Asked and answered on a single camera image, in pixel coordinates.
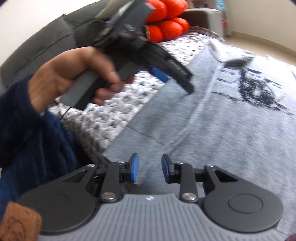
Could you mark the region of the person left hand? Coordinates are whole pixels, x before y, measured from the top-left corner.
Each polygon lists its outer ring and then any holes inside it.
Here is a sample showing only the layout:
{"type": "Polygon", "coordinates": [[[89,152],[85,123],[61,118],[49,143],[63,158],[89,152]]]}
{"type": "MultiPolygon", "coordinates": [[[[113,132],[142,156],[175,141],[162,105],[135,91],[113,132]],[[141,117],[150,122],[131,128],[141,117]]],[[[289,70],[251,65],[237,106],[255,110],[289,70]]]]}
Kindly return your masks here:
{"type": "Polygon", "coordinates": [[[87,69],[93,69],[109,87],[95,91],[93,102],[104,105],[116,93],[123,90],[125,84],[131,84],[134,77],[120,80],[113,62],[94,47],[68,50],[43,64],[28,82],[28,94],[34,110],[40,114],[57,97],[63,95],[73,84],[74,79],[87,69]]]}

